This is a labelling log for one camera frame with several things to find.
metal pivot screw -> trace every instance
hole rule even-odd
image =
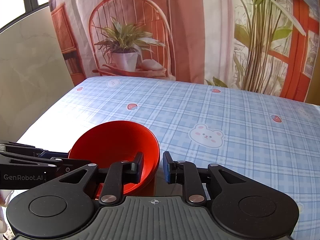
[[[191,195],[189,197],[189,200],[193,203],[200,203],[202,201],[204,201],[204,196],[201,195]]]
[[[105,203],[112,203],[117,200],[117,197],[114,195],[104,195],[101,197],[101,201]]]

strawberry print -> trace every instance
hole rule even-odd
[[[271,116],[271,119],[275,122],[282,122],[281,118],[277,115],[272,115]]]
[[[137,107],[138,107],[137,104],[128,104],[127,105],[128,110],[135,110]]]

orange bowl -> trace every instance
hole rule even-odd
[[[160,161],[160,148],[154,134],[145,126],[131,121],[102,123],[84,133],[70,150],[70,159],[84,159],[108,168],[114,162],[133,161],[143,152],[143,170],[138,184],[124,185],[124,194],[132,194],[154,177]]]

large leafy plant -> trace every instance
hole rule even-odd
[[[209,86],[216,86],[216,87],[224,87],[227,88],[228,86],[221,81],[220,79],[216,78],[216,77],[212,77],[212,81],[205,79],[205,81],[207,82],[207,84]]]
[[[304,0],[311,8],[313,0]],[[236,86],[243,90],[268,93],[279,82],[280,67],[272,63],[267,67],[268,54],[273,41],[286,39],[294,26],[303,36],[306,32],[299,21],[277,0],[240,0],[244,8],[245,25],[235,24],[234,38],[247,47],[247,59],[240,62],[234,54]]]
[[[165,47],[163,43],[152,38],[152,33],[143,31],[142,24],[123,24],[118,22],[115,18],[111,18],[113,28],[96,27],[104,32],[105,37],[103,41],[95,43],[100,45],[99,49],[105,49],[103,55],[106,53],[130,53],[138,52],[141,54],[142,50],[150,50],[150,45]]]

